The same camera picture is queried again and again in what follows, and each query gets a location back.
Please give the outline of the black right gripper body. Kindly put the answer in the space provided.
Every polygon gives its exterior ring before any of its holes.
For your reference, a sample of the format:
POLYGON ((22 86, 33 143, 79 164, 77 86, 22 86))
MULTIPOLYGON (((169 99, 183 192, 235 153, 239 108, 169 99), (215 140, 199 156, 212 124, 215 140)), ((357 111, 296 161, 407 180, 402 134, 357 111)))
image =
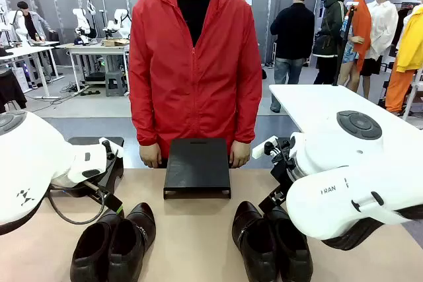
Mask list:
POLYGON ((279 183, 276 192, 284 196, 286 196, 288 190, 295 182, 295 176, 293 174, 295 164, 293 159, 289 158, 290 149, 291 145, 289 138, 277 138, 276 145, 270 151, 272 163, 274 164, 270 173, 279 183))

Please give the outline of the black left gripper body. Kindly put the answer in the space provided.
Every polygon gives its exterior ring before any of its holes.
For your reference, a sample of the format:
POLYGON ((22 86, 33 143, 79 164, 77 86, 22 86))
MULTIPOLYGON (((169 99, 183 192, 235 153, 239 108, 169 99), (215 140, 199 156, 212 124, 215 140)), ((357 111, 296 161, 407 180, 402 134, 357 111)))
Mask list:
POLYGON ((82 182, 82 185, 83 189, 86 190, 87 195, 99 204, 102 202, 106 203, 106 200, 112 195, 112 193, 104 186, 100 186, 89 181, 82 182))

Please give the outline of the person's left hand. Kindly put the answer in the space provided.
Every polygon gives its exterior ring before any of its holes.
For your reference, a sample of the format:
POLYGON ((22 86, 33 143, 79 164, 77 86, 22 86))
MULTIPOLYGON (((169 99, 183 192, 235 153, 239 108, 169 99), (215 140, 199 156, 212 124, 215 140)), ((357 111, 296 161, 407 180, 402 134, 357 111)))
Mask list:
POLYGON ((229 154, 229 164, 231 168, 240 168, 250 160, 251 145, 234 141, 229 154))

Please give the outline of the person's right hand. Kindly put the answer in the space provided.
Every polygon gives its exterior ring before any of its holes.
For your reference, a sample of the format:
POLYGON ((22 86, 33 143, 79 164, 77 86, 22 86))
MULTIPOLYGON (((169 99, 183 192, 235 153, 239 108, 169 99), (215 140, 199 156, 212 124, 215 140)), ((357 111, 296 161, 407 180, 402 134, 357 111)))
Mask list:
POLYGON ((162 163, 161 150, 157 143, 149 146, 139 146, 139 156, 144 165, 158 168, 162 163))

